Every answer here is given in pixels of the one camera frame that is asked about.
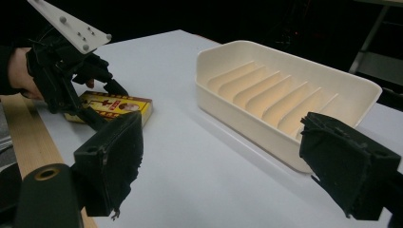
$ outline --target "wooden board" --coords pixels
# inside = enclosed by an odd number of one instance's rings
[[[32,100],[20,94],[0,96],[0,99],[21,176],[25,177],[47,164],[64,163]],[[86,228],[97,227],[93,218],[86,215],[85,209],[82,216]]]

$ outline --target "table surface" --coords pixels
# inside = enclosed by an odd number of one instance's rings
[[[109,71],[132,96],[150,98],[154,111],[144,126],[144,160],[121,216],[95,218],[99,227],[387,227],[346,218],[330,196],[300,174],[245,140],[196,102],[198,53],[220,44],[183,30],[99,47]],[[93,90],[104,91],[97,82]],[[78,94],[87,88],[75,85]],[[35,102],[65,163],[95,131],[50,114]],[[403,153],[403,114],[375,104],[357,130]]]

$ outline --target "yellow box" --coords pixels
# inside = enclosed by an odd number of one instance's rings
[[[142,113],[142,125],[144,126],[153,111],[152,100],[147,98],[86,91],[80,96],[80,99],[83,107],[92,107],[107,121],[127,112],[140,110]],[[72,116],[67,113],[65,116],[71,122],[84,122],[78,116]]]

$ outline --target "hand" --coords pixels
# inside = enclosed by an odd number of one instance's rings
[[[30,47],[18,47],[9,59],[9,82],[13,88],[22,88],[22,95],[35,100],[44,100],[41,92],[28,74],[26,54]]]

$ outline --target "tray slot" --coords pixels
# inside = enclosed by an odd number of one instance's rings
[[[273,86],[275,83],[281,80],[281,73],[279,71],[269,75],[266,79],[259,83],[256,83],[243,91],[239,92],[235,97],[233,103],[240,108],[245,108],[246,103],[253,97],[260,94],[265,89]]]
[[[226,73],[219,76],[213,77],[207,82],[207,87],[214,93],[218,93],[222,85],[245,75],[256,68],[255,62],[249,62],[243,66],[232,69]]]
[[[326,104],[321,110],[318,111],[318,113],[331,116],[333,118],[339,119],[347,125],[354,126],[356,120],[355,118],[352,118],[353,115],[349,114],[350,110],[341,108],[345,103],[346,101],[344,101],[337,93],[332,101]]]
[[[335,102],[335,99],[337,98],[337,96],[338,96],[338,94],[335,94],[332,97],[330,97],[329,99],[323,99],[323,100],[325,100],[325,102],[322,104],[322,107],[320,107],[318,110],[316,110],[316,112],[322,113],[323,111],[325,111],[326,107],[330,108],[332,106],[332,103]],[[299,142],[301,142],[301,140],[302,140],[301,132],[303,131],[303,127],[304,127],[304,124],[299,123],[298,129],[295,130],[291,135],[293,138],[296,138],[296,140]]]
[[[309,93],[310,88],[308,83],[305,82],[273,105],[268,106],[261,118],[274,127],[278,126],[281,117],[305,99]]]
[[[266,67],[261,66],[253,70],[252,72],[242,75],[239,78],[220,86],[219,95],[222,96],[223,99],[232,103],[237,93],[243,91],[245,88],[249,86],[252,86],[260,82],[266,76],[267,76]]]
[[[296,138],[296,140],[299,142],[301,142],[301,140],[302,140],[301,132],[303,131],[303,127],[304,127],[304,124],[301,123],[299,125],[299,128],[297,129],[297,131],[294,132],[294,134],[293,134],[293,137]]]
[[[278,130],[288,135],[293,135],[300,128],[300,120],[309,111],[317,112],[324,105],[324,94],[321,87],[317,88],[308,97],[284,114],[278,122]]]
[[[278,99],[284,96],[288,91],[295,87],[295,82],[291,75],[288,75],[277,84],[267,88],[260,94],[250,99],[246,105],[245,110],[258,118],[261,118],[264,109],[267,106],[274,104]]]

